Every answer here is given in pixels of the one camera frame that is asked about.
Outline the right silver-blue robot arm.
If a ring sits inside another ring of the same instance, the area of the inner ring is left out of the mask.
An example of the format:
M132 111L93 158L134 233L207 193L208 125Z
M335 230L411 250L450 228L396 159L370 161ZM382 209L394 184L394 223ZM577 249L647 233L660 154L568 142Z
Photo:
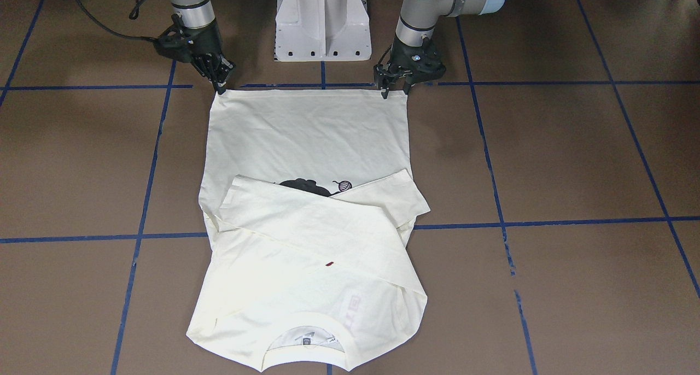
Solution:
M157 38L143 37L155 51L168 59L191 64L206 78L217 94L226 91L226 83L235 64L225 58L222 39L211 0L170 0L172 24Z

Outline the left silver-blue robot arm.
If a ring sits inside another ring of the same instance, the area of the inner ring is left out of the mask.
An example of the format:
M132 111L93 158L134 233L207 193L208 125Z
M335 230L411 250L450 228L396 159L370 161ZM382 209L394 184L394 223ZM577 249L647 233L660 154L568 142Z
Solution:
M500 10L505 0L404 0L392 46L385 55L388 61L373 68L374 82L382 98L390 87L404 79L402 90L410 93L418 83L442 78L447 68L435 45L433 33L441 17L491 14Z

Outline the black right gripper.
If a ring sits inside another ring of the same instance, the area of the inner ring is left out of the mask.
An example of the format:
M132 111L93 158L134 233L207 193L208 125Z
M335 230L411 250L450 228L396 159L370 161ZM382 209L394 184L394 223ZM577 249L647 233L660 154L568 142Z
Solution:
M225 93L235 64L223 55L217 21L203 28L186 28L174 23L160 34L153 46L160 56L191 64L200 76L214 80L218 95Z

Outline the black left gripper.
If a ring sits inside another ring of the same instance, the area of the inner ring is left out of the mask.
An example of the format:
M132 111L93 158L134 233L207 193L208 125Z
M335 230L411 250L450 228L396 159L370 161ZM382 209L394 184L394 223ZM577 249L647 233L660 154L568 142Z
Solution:
M424 37L418 46L409 46L397 37L374 66L374 82L380 83L382 98L387 100L392 83L405 79L404 94L409 95L413 83L438 80L446 73L434 41Z

